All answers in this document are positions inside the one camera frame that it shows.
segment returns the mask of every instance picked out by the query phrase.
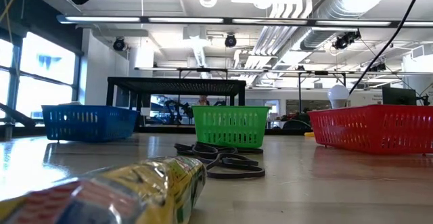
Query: snack wrapper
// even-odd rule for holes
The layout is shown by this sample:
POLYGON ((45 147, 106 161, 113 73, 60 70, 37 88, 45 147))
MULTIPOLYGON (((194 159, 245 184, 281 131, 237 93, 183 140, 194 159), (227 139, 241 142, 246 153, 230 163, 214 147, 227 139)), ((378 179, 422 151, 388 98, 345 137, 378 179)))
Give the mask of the snack wrapper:
POLYGON ((0 223, 188 223, 205 171, 181 156, 92 171, 0 202, 0 223))

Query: security camera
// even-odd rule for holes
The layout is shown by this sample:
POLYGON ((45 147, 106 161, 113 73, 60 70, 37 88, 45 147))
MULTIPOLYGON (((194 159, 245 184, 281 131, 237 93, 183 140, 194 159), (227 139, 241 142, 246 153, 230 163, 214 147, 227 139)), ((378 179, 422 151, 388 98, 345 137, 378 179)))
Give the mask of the security camera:
POLYGON ((225 38, 225 46, 228 48, 232 48, 236 46, 236 38, 233 34, 228 34, 227 38, 225 38))
POLYGON ((115 51, 124 51, 128 49, 128 45, 124 42, 124 37, 116 37, 116 41, 113 43, 113 49, 115 51))

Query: black table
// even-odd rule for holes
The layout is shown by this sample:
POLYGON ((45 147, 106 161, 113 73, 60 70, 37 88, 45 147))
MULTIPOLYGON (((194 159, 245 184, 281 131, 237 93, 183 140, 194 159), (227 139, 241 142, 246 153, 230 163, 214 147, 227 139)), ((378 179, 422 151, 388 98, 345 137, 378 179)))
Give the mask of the black table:
POLYGON ((229 96, 230 106, 235 105, 235 96, 239 95, 238 105, 245 106, 246 81, 222 79, 108 77, 107 106, 113 106, 115 85, 127 91, 136 93, 139 97, 143 94, 229 96))

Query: window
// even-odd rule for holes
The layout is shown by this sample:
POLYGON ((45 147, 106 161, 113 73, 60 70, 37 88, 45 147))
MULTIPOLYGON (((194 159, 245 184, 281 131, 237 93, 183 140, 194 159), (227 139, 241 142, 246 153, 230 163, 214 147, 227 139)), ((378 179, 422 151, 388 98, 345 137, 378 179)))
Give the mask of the window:
POLYGON ((21 71, 55 79, 69 85, 74 82, 75 54, 31 32, 23 39, 21 71))
POLYGON ((71 86, 56 85, 21 76, 16 109, 31 118, 42 119, 41 105, 67 103, 71 98, 71 86))
POLYGON ((0 66, 10 67, 12 64, 14 45, 0 39, 0 66))
MULTIPOLYGON (((6 104, 9 91, 9 73, 0 70, 0 103, 6 104)), ((5 113, 0 111, 0 118, 5 118, 5 113)))

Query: green basket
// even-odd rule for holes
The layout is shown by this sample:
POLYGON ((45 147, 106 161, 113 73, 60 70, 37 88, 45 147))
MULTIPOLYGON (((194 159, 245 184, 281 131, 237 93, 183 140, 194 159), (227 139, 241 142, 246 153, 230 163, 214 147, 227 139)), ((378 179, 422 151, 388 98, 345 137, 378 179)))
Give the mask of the green basket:
POLYGON ((259 148, 267 106, 193 106, 197 140, 219 146, 259 148))

